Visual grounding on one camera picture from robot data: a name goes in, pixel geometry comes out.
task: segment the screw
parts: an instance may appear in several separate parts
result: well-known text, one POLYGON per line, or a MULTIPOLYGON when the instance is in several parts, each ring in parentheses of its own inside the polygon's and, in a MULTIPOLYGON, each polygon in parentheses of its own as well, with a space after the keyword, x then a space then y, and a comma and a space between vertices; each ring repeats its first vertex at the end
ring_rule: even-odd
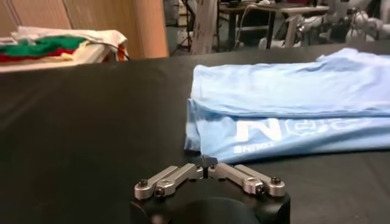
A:
POLYGON ((139 187, 145 187, 147 186, 147 179, 142 179, 140 182, 138 182, 139 187))
POLYGON ((282 180, 279 177, 271 177, 271 184, 280 184, 282 180))
POLYGON ((154 191, 154 194, 158 197, 162 197, 165 194, 165 191, 161 187, 156 187, 156 190, 154 191))

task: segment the white robot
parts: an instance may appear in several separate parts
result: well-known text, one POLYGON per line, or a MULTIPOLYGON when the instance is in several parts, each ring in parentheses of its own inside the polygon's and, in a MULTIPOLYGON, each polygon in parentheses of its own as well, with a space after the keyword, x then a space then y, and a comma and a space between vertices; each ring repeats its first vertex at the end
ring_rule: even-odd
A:
MULTIPOLYGON (((390 13, 390 0, 382 0, 381 18, 370 18, 368 14, 361 10, 365 9, 371 0, 328 0, 329 11, 322 16, 301 18, 298 25, 299 33, 306 33, 312 28, 323 25, 350 24, 346 35, 346 42, 375 41, 390 37, 390 24, 386 24, 390 13), (347 15, 348 9, 352 9, 352 15, 347 15)), ((332 28, 324 33, 329 39, 332 28)))

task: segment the folded shirt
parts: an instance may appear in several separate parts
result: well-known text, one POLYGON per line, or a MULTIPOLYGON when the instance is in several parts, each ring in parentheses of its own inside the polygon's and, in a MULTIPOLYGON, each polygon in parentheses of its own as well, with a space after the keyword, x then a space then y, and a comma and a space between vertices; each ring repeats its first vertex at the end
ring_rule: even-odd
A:
POLYGON ((19 62, 19 61, 25 61, 25 60, 38 60, 41 58, 52 58, 52 57, 59 57, 62 54, 73 54, 75 52, 75 49, 63 49, 63 48, 57 48, 53 52, 49 52, 46 55, 41 56, 8 56, 6 54, 0 54, 0 63, 11 63, 11 62, 19 62))
POLYGON ((389 147, 388 64, 344 49, 312 63, 197 66, 185 148, 238 163, 389 147))
POLYGON ((17 45, 0 46, 0 54, 7 57, 41 58, 58 49, 75 51, 85 40, 82 37, 65 36, 43 37, 32 43, 28 40, 21 40, 17 45))

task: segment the desk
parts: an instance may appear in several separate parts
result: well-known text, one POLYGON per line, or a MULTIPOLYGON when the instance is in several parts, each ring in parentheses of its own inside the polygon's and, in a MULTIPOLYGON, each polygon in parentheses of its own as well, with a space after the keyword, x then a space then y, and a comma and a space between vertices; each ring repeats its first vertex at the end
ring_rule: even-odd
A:
MULTIPOLYGON (((1 74, 0 223, 128 224, 134 184, 187 162, 186 100, 196 65, 309 62, 346 46, 1 74)), ((390 54, 389 41, 354 47, 390 54)), ((388 223, 390 152, 273 159, 248 166, 285 181, 292 224, 388 223)))
MULTIPOLYGON (((237 8, 228 8, 225 5, 221 5, 219 11, 221 13, 229 14, 229 40, 228 40, 228 49, 231 51, 235 45, 236 38, 236 16, 242 14, 247 7, 247 4, 241 4, 237 8)), ((253 6, 251 10, 263 10, 269 12, 268 19, 268 31, 267 31, 267 49, 271 48, 272 36, 274 32, 274 23, 275 15, 279 13, 287 13, 289 16, 301 15, 308 12, 326 12, 329 7, 327 6, 317 6, 317 7, 292 7, 292 8, 277 8, 270 6, 253 6)), ((286 47, 292 47, 294 45, 296 27, 297 27, 298 17, 293 18, 289 22, 287 36, 286 36, 286 47)))

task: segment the black table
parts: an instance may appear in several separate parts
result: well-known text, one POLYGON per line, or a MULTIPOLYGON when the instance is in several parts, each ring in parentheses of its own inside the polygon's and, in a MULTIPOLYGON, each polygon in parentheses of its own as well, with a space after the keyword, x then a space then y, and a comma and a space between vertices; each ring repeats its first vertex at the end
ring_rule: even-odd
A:
MULTIPOLYGON (((133 185, 183 152, 198 64, 312 61, 344 45, 162 58, 0 75, 0 223, 128 223, 133 185)), ((358 49, 390 54, 390 42, 358 49)), ((286 183, 292 223, 388 223, 390 152, 248 165, 286 183)))

